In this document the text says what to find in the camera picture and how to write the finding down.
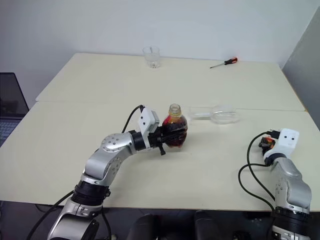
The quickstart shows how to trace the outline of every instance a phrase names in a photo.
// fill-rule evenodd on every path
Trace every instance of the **white wall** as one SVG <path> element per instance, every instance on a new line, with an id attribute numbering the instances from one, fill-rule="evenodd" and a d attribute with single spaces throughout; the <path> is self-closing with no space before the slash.
<path id="1" fill-rule="evenodd" d="M 277 62 L 292 53 L 319 0 L 0 0 L 0 72 L 31 107 L 76 52 Z"/>

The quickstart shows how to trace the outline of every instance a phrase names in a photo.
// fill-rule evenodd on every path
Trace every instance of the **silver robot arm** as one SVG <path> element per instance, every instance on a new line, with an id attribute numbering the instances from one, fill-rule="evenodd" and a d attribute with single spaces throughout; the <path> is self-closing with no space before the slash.
<path id="1" fill-rule="evenodd" d="M 274 240 L 310 240 L 307 236 L 311 189 L 302 180 L 301 172 L 289 159 L 296 147 L 299 133 L 284 128 L 274 147 L 263 158 L 271 165 L 275 181 L 275 213 L 272 226 Z"/>
<path id="2" fill-rule="evenodd" d="M 95 217 L 110 195 L 109 187 L 123 161 L 137 151 L 150 148 L 159 148 L 163 155 L 166 153 L 163 143 L 184 136 L 186 129 L 163 133 L 156 112 L 147 107 L 140 110 L 140 132 L 133 130 L 107 136 L 88 159 L 80 182 L 66 201 L 47 240 L 93 240 L 99 228 Z"/>

